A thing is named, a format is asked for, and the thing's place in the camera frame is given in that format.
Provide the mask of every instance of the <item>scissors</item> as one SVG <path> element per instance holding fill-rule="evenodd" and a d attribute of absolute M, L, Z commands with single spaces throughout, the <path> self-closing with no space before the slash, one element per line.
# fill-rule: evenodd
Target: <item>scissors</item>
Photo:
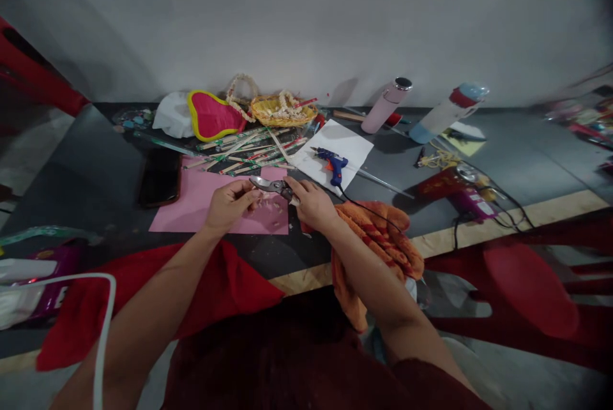
<path fill-rule="evenodd" d="M 258 176 L 251 176 L 249 181 L 259 190 L 280 194 L 292 206 L 300 205 L 300 200 L 294 195 L 292 188 L 284 180 L 266 180 Z"/>

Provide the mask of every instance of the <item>white wall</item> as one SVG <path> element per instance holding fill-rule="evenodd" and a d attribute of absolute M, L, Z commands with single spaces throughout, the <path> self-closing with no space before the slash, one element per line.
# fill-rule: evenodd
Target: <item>white wall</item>
<path fill-rule="evenodd" d="M 409 77 L 431 106 L 463 80 L 491 106 L 527 105 L 613 61 L 607 0 L 0 0 L 12 23 L 86 96 L 157 100 L 223 90 L 372 101 Z"/>

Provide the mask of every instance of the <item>floor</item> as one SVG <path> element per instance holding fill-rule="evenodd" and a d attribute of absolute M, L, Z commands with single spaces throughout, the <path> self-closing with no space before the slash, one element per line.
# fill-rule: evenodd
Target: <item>floor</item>
<path fill-rule="evenodd" d="M 72 118 L 56 109 L 34 107 L 27 102 L 11 105 L 2 102 L 0 121 L 11 121 L 21 131 L 17 136 L 0 138 L 0 183 L 22 195 L 69 128 Z M 12 204 L 0 204 L 0 209 L 12 207 Z M 8 214 L 0 212 L 0 227 L 7 218 Z M 548 263 L 561 278 L 570 277 L 561 263 L 580 264 L 594 259 L 583 250 L 549 250 Z M 468 290 L 472 289 L 467 282 L 435 273 L 427 273 L 425 279 L 431 290 L 430 315 L 489 315 L 488 305 L 467 298 Z M 610 304 L 605 298 L 581 301 Z M 448 338 L 448 344 L 469 379 L 474 383 L 488 382 L 488 390 L 480 390 L 480 393 L 494 390 L 496 396 L 488 402 L 495 408 L 573 410 L 601 407 L 602 393 L 608 385 L 607 377 L 601 373 L 470 338 L 445 333 L 443 336 Z M 173 349 L 174 344 L 171 344 L 152 370 L 139 409 L 160 407 Z M 0 408 L 48 408 L 72 371 L 73 367 L 48 373 L 27 369 L 0 374 Z"/>

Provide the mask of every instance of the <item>pink water bottle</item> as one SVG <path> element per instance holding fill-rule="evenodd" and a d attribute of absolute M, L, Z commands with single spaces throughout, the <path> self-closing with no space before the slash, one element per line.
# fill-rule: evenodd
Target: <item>pink water bottle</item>
<path fill-rule="evenodd" d="M 383 123 L 394 113 L 398 104 L 407 96 L 412 87 L 413 83 L 402 77 L 396 78 L 391 82 L 362 122 L 362 130 L 368 133 L 375 133 L 381 129 Z"/>

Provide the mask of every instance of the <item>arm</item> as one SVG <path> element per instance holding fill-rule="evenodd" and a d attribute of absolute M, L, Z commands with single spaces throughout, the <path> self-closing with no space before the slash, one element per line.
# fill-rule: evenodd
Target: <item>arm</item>
<path fill-rule="evenodd" d="M 213 195 L 204 227 L 113 318 L 105 354 L 106 408 L 135 409 L 149 371 L 172 340 L 223 235 L 261 196 L 249 181 Z M 58 393 L 52 410 L 91 408 L 97 343 Z"/>
<path fill-rule="evenodd" d="M 327 237 L 352 286 L 377 319 L 391 365 L 415 358 L 443 369 L 473 390 L 434 326 L 402 283 L 338 216 L 332 201 L 309 181 L 286 177 L 300 199 L 298 218 Z"/>

